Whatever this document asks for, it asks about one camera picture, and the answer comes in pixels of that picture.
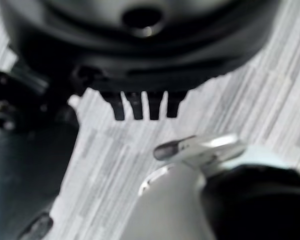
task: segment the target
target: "black tab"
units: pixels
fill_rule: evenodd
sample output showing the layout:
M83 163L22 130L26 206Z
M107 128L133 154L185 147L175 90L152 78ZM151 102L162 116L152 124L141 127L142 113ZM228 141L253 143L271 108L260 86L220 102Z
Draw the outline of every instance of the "black tab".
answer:
M148 95L150 120L159 120L164 92L147 92L146 94Z
M121 93L119 92L100 92L101 96L105 101L111 104L113 109L114 118L117 121L125 120L125 110L121 98Z
M134 119L142 120L144 118L144 114L143 114L141 92L126 92L124 94L126 99L131 104Z
M186 98L187 93L187 91L169 92L166 112L168 118L176 118L178 116L179 105Z

